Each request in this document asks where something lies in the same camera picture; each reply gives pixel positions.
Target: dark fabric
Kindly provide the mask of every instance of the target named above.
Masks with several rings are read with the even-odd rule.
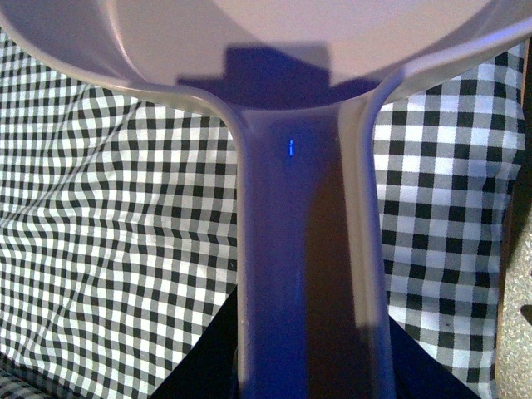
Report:
[[[237,346],[236,288],[192,350],[150,399],[227,398]]]
[[[397,399],[479,399],[390,318]]]
[[[198,343],[150,397],[151,399],[235,399],[233,357],[237,346],[236,289]],[[478,399],[479,397],[430,357],[390,318],[397,399]]]

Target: speckled surface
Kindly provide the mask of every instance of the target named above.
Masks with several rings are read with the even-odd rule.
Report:
[[[499,325],[497,382],[502,399],[532,398],[532,325],[526,318],[527,305],[532,305],[532,180],[525,175],[515,186]]]

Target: plastic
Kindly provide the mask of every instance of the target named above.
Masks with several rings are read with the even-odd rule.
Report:
[[[525,39],[530,0],[2,0],[0,25],[70,76],[229,126],[242,397],[395,396],[376,115]]]

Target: checkered cloth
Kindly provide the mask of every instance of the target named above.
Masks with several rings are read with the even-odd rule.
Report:
[[[375,129],[389,312],[483,398],[496,397],[502,218],[525,148],[523,53],[385,106]]]
[[[236,281],[230,133],[0,43],[0,397],[147,397]],[[376,128],[390,312],[485,398],[522,52]]]

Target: black and white checkered fabric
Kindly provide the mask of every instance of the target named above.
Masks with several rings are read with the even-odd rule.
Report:
[[[375,129],[390,314],[483,398],[496,397],[502,218],[525,148],[523,52],[385,106]]]
[[[146,397],[235,284],[229,132],[0,41],[0,367],[54,397]]]
[[[0,397],[9,399],[52,399],[27,382],[0,369]]]
[[[0,43],[0,397],[147,397],[236,281],[230,133]],[[391,314],[485,398],[522,49],[376,128]]]

